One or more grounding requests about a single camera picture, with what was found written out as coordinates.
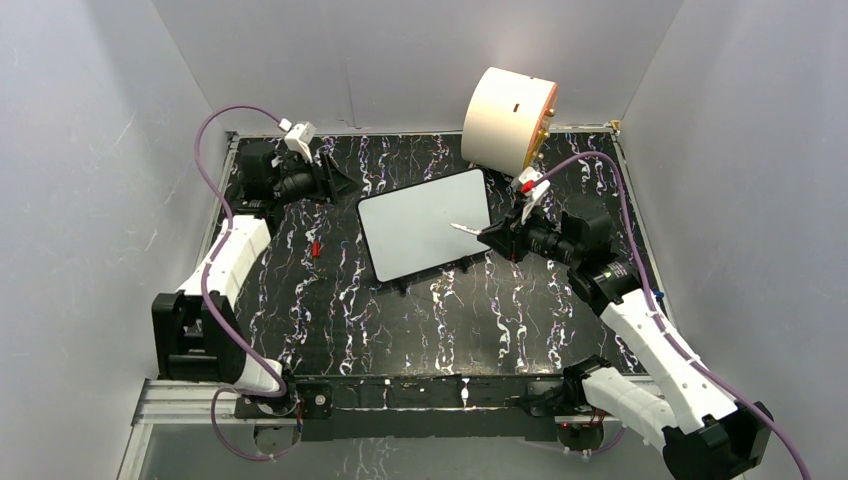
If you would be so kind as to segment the red capped whiteboard marker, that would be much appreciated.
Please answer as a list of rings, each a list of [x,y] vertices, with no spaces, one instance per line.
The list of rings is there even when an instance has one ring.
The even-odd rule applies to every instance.
[[[461,225],[461,224],[458,224],[458,223],[450,223],[450,226],[452,228],[460,231],[460,232],[463,232],[463,233],[466,233],[466,234],[469,234],[469,235],[474,235],[474,236],[478,236],[483,232],[482,229],[474,229],[474,228],[468,227],[466,225]]]

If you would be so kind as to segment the white whiteboard black frame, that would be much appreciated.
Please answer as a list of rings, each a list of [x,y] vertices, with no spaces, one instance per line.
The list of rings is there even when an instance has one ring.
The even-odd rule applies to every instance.
[[[492,223],[486,175],[466,169],[359,199],[355,212],[372,283],[406,289],[416,277],[462,264],[490,248],[450,223],[482,229]]]

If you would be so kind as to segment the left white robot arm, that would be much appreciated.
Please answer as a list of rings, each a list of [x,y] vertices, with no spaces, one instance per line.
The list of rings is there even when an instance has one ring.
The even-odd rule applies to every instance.
[[[294,411],[297,387],[284,366],[247,344],[234,306],[248,273],[270,245],[288,205],[338,204],[359,190],[323,152],[308,160],[299,148],[250,141],[236,150],[236,178],[218,236],[196,270],[173,293],[160,293],[151,313],[159,375],[167,380],[218,382],[260,395],[275,416]]]

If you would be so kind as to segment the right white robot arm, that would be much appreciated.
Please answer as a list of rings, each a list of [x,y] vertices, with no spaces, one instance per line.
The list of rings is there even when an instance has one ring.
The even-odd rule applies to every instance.
[[[565,405],[577,414],[609,412],[662,455],[676,479],[733,479],[757,467],[771,436],[770,413],[723,392],[696,367],[696,357],[651,306],[632,263],[611,246],[606,213],[547,219],[540,208],[475,232],[476,239],[517,263],[533,253],[566,266],[573,292],[620,337],[660,394],[624,378],[598,356],[563,372]]]

